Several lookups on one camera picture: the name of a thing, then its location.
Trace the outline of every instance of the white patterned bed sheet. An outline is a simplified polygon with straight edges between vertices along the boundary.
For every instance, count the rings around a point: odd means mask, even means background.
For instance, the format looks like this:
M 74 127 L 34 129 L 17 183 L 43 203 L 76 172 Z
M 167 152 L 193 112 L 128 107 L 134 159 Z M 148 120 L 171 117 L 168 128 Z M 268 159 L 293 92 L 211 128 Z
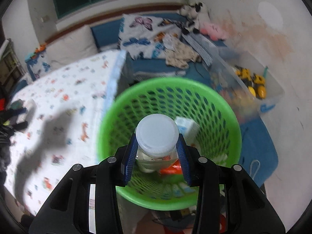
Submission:
M 14 96 L 12 101 L 33 99 L 36 110 L 27 130 L 11 139 L 5 187 L 33 215 L 74 164 L 98 164 L 97 133 L 125 61 L 125 51 L 102 52 L 40 78 Z

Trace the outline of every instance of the red cloth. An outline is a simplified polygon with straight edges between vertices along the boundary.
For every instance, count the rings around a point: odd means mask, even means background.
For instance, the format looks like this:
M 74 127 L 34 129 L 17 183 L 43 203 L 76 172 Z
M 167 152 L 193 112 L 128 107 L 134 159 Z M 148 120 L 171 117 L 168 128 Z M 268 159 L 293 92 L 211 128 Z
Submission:
M 5 98 L 0 99 L 0 111 L 3 111 L 5 107 Z

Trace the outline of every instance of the screw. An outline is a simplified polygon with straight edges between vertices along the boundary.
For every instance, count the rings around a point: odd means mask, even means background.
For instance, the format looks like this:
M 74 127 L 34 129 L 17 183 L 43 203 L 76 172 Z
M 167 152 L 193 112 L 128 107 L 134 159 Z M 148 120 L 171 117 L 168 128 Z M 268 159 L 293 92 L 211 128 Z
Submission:
M 79 171 L 81 169 L 81 164 L 75 164 L 74 166 L 73 166 L 73 170 L 74 171 Z
M 107 159 L 107 162 L 109 162 L 109 163 L 115 163 L 116 161 L 117 161 L 117 159 L 115 157 L 109 157 Z
M 240 171 L 241 171 L 241 166 L 238 165 L 238 164 L 236 164 L 236 165 L 233 166 L 233 169 L 234 169 L 235 171 L 237 171 L 237 172 L 240 172 Z
M 198 158 L 198 161 L 201 163 L 207 163 L 208 162 L 207 158 L 205 158 L 205 157 Z

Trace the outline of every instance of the green plastic basket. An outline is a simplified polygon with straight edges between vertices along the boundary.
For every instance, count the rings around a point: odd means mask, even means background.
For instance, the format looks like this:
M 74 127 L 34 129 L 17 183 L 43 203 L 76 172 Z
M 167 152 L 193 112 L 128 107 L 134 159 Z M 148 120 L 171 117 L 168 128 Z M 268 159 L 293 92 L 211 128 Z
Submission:
M 139 121 L 152 113 L 195 120 L 201 129 L 196 137 L 201 155 L 231 167 L 241 153 L 241 132 L 231 107 L 209 87 L 182 78 L 152 79 L 124 91 L 111 106 L 99 132 L 99 159 L 115 154 L 129 143 Z M 127 200 L 154 210 L 178 210 L 196 205 L 198 190 L 190 188 L 182 175 L 142 173 L 135 166 L 127 187 L 116 187 Z

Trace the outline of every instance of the folded clothes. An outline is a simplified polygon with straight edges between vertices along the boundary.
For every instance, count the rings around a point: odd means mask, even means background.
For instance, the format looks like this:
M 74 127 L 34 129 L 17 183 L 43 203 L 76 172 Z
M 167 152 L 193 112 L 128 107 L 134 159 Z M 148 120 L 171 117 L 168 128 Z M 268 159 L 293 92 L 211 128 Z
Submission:
M 200 55 L 188 45 L 182 43 L 179 39 L 171 38 L 172 50 L 166 49 L 166 64 L 181 69 L 188 69 L 188 62 L 200 62 Z

